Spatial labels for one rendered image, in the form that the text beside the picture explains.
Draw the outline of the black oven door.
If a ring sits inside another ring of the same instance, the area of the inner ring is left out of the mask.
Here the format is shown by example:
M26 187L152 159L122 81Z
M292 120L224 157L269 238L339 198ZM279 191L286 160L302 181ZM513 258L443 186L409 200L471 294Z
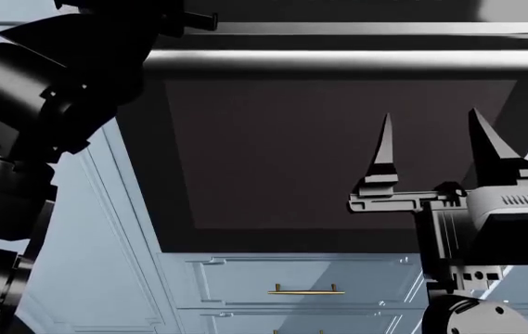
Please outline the black oven door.
M414 221L406 228L202 228L195 223L174 133L166 84L171 81L512 81L493 122L496 132L521 155L528 153L528 73L395 74L363 80L352 74L292 76L287 73L193 74L176 78L148 70L144 94L117 116L123 142L158 240L160 252L416 252ZM476 185L472 161L463 180Z

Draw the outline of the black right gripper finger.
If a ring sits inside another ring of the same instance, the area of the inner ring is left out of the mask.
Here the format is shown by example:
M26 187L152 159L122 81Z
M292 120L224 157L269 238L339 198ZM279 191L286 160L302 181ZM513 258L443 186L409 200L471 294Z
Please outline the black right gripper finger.
M390 197L398 181L393 160L393 123L387 113L367 173L358 181L354 191L360 197Z
M510 147L476 108L469 111L469 131L478 187L528 182L528 160Z

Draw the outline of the black oven control panel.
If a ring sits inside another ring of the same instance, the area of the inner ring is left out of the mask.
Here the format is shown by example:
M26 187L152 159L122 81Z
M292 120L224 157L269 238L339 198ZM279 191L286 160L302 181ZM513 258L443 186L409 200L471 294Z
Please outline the black oven control panel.
M219 35L528 35L528 0L187 0Z

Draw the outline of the blue drawer front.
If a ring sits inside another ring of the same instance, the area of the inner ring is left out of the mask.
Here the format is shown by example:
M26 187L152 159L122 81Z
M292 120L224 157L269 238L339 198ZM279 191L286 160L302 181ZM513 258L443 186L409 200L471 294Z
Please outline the blue drawer front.
M395 313L289 313L235 311L200 314L204 334L271 334L273 330L325 334L423 334L420 311Z
M419 260L413 255L278 254L216 257L195 263L203 302L227 307L386 308L410 305L423 283ZM283 286L327 286L346 292L334 296L270 295Z

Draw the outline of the dark oven door window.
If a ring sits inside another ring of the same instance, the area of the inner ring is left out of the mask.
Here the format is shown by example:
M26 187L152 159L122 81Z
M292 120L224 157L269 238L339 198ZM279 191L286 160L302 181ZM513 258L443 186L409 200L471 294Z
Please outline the dark oven door window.
M407 214L351 214L382 122L397 191L461 181L468 113L493 122L512 81L171 81L166 84L195 223L202 228L406 228Z

